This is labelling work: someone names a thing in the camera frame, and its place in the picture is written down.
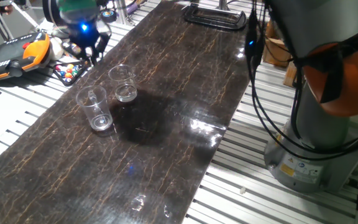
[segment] small ball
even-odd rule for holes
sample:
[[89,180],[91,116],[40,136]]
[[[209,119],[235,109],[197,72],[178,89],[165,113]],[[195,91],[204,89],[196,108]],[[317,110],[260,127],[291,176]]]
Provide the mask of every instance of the small ball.
[[73,78],[73,75],[71,73],[66,73],[65,77],[66,78]]

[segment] warning label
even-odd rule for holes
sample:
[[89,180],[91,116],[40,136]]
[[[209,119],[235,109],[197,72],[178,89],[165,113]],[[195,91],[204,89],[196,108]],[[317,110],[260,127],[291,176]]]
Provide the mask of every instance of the warning label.
[[287,175],[303,182],[314,184],[320,176],[322,166],[311,165],[286,154],[280,170]]

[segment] blue led light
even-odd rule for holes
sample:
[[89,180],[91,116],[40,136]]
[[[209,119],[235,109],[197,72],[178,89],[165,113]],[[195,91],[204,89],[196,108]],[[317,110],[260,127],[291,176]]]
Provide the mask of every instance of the blue led light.
[[83,31],[87,31],[87,30],[88,30],[88,26],[85,25],[85,24],[82,24],[82,25],[81,25],[81,28],[82,28]]

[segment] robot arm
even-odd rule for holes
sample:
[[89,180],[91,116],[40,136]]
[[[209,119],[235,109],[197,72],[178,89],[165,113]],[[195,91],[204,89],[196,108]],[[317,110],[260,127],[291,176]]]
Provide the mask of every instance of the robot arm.
[[[266,166],[293,190],[338,191],[358,166],[358,126],[352,125],[358,116],[358,0],[265,0],[265,5],[293,55],[297,80],[304,75],[307,81],[296,87],[291,118],[278,128],[255,88],[264,41],[256,38],[253,7],[246,55],[254,108],[272,137],[265,148]],[[278,134],[272,134],[262,114]],[[297,167],[318,172],[311,175]]]
[[266,3],[322,108],[334,116],[357,115],[358,1]]

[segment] black cable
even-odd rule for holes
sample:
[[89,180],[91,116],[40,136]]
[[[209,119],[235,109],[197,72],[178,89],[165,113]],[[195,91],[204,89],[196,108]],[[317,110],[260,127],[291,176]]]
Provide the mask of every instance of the black cable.
[[272,56],[272,58],[274,58],[274,60],[276,60],[276,61],[278,61],[278,62],[292,62],[292,61],[293,61],[293,58],[290,58],[290,59],[285,60],[285,61],[277,59],[277,58],[274,56],[274,54],[270,51],[269,47],[267,46],[267,44],[266,44],[266,39],[264,39],[264,42],[265,42],[265,47],[266,47],[267,51],[270,53],[270,55]]
[[[247,63],[248,63],[248,66],[250,67],[250,60],[251,60],[251,57],[247,57]],[[253,83],[252,84],[252,93],[253,93],[253,102],[254,102],[254,108],[257,112],[257,114],[259,114],[259,111],[257,109],[257,106],[255,104],[255,100],[256,102],[258,102],[258,105],[259,105],[259,108],[261,109],[261,111],[263,112],[263,114],[265,115],[266,119],[269,121],[269,123],[276,129],[276,131],[281,134],[285,139],[287,139],[288,141],[290,141],[292,144],[294,144],[295,146],[303,149],[303,150],[306,150],[306,151],[309,151],[309,152],[312,152],[312,153],[316,153],[316,154],[337,154],[337,153],[340,153],[338,156],[343,156],[347,153],[350,153],[352,151],[355,151],[355,150],[358,150],[358,138],[357,139],[353,139],[347,143],[345,143],[343,146],[339,146],[339,147],[334,147],[334,148],[329,148],[329,149],[322,149],[322,150],[317,150],[317,149],[311,149],[311,148],[308,148],[308,147],[304,147],[302,145],[299,145],[298,143],[296,143],[295,141],[293,141],[292,139],[290,139],[288,136],[286,136],[284,133],[281,132],[280,129],[277,128],[277,126],[274,124],[274,122],[269,118],[269,116],[266,114],[265,110],[263,109],[263,106],[261,105],[260,101],[259,101],[259,98],[257,97],[257,94],[256,94],[256,90],[255,90],[255,87],[254,87],[254,79],[251,78],[251,82]],[[262,119],[262,117],[260,115],[258,115],[260,121],[262,124],[264,124],[264,121]],[[272,133],[269,133],[269,135],[271,137],[274,138],[274,135]],[[332,159],[334,157],[327,157],[327,158],[322,158],[321,160],[325,160],[325,159]]]
[[239,1],[239,0],[232,0],[232,1],[228,1],[228,2],[226,3],[226,5],[228,5],[228,4],[232,3],[232,2],[242,2],[242,1]]
[[251,69],[251,63],[250,63],[250,59],[247,59],[247,66],[248,66],[248,72],[249,72],[249,76],[250,76],[250,80],[251,80],[251,84],[252,84],[252,102],[254,105],[254,109],[255,112],[257,113],[258,118],[260,119],[260,122],[262,123],[263,127],[265,128],[266,132],[268,133],[268,135],[280,146],[282,147],[284,150],[286,150],[289,154],[296,156],[300,159],[307,159],[309,161],[325,161],[325,160],[329,160],[329,159],[334,159],[337,157],[341,157],[344,156],[346,154],[352,153],[354,151],[358,150],[358,144],[356,145],[356,147],[346,150],[344,152],[337,152],[337,153],[324,153],[324,154],[336,154],[333,156],[328,156],[328,157],[322,157],[322,158],[311,158],[311,157],[304,157],[304,156],[300,156],[294,152],[292,152],[291,150],[289,150],[287,147],[285,147],[274,135],[273,133],[269,130],[269,128],[267,127],[267,125],[265,124],[263,118],[261,117],[258,107],[257,107],[257,103],[259,105],[260,110],[265,113],[264,109],[261,107],[262,105],[259,102],[259,98],[257,96],[257,92],[256,92],[256,87],[255,87],[255,76],[252,74],[252,69]]
[[287,49],[283,48],[282,46],[280,46],[280,45],[276,44],[275,42],[272,42],[272,44],[274,44],[274,45],[276,45],[278,48],[280,48],[280,49],[282,49],[282,50],[284,50],[284,51],[286,51],[286,52],[290,53],[290,51],[289,51],[289,50],[287,50]]
[[292,105],[292,110],[291,110],[291,126],[292,126],[292,130],[296,136],[296,138],[298,139],[302,139],[299,130],[298,130],[298,126],[296,125],[297,119],[298,119],[298,111],[299,111],[299,106],[300,106],[300,100],[302,97],[302,68],[301,67],[297,67],[296,68],[296,90],[295,90],[295,97],[293,99],[293,105]]

